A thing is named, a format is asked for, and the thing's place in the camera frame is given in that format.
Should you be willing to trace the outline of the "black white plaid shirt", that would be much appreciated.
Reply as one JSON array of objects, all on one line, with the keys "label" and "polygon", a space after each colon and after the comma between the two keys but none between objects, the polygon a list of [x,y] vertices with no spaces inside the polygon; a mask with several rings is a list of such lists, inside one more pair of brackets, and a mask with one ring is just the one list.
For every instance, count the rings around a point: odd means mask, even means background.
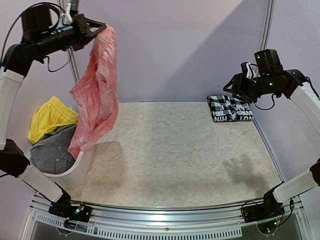
[{"label": "black white plaid shirt", "polygon": [[247,103],[227,95],[207,96],[212,120],[218,122],[252,121],[254,115]]}]

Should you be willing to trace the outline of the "pink printed garment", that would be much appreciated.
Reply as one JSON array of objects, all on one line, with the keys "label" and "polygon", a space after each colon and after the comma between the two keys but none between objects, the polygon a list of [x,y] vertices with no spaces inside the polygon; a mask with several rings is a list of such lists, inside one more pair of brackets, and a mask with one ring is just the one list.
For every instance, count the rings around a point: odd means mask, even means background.
[{"label": "pink printed garment", "polygon": [[68,147],[74,159],[109,133],[119,114],[116,31],[111,26],[94,39],[84,76],[70,90],[79,119]]}]

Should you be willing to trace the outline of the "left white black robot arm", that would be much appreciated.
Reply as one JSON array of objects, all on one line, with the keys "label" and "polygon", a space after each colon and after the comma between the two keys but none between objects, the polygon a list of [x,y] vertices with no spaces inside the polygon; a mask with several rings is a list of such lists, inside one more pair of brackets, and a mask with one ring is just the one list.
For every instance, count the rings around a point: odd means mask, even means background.
[{"label": "left white black robot arm", "polygon": [[44,64],[46,57],[56,52],[83,49],[106,24],[85,17],[78,11],[76,0],[72,0],[67,9],[53,2],[35,3],[16,19],[21,20],[21,41],[4,47],[0,57],[0,169],[55,203],[55,209],[63,217],[70,217],[75,211],[74,205],[63,198],[66,196],[63,189],[33,166],[7,134],[33,63]]}]

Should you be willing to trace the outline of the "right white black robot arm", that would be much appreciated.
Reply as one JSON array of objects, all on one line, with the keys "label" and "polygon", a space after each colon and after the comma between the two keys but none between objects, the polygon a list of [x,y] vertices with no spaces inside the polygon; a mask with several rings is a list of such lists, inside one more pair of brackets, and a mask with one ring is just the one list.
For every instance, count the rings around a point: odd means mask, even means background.
[{"label": "right white black robot arm", "polygon": [[238,57],[224,90],[250,103],[282,184],[279,202],[320,207],[320,63],[274,49]]}]

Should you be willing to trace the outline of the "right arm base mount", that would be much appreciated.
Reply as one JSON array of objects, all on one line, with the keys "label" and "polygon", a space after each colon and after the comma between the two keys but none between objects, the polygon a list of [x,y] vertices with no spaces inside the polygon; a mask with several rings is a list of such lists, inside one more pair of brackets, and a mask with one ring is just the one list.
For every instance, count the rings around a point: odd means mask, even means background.
[{"label": "right arm base mount", "polygon": [[285,223],[292,215],[294,209],[294,201],[290,200],[290,214],[286,217],[285,208],[281,202],[278,202],[273,194],[265,194],[263,202],[258,204],[253,200],[246,201],[240,208],[245,223],[268,220],[280,216],[276,220],[274,226]]}]

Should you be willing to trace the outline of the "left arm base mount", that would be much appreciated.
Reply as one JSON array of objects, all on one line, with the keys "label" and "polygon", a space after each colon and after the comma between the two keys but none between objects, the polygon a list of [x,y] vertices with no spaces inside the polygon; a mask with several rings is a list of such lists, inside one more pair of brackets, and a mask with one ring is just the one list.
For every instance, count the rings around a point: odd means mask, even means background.
[{"label": "left arm base mount", "polygon": [[48,213],[58,217],[68,219],[70,221],[80,221],[88,223],[92,215],[93,208],[84,204],[71,200],[71,196],[62,190],[62,196],[57,202],[52,202]]}]

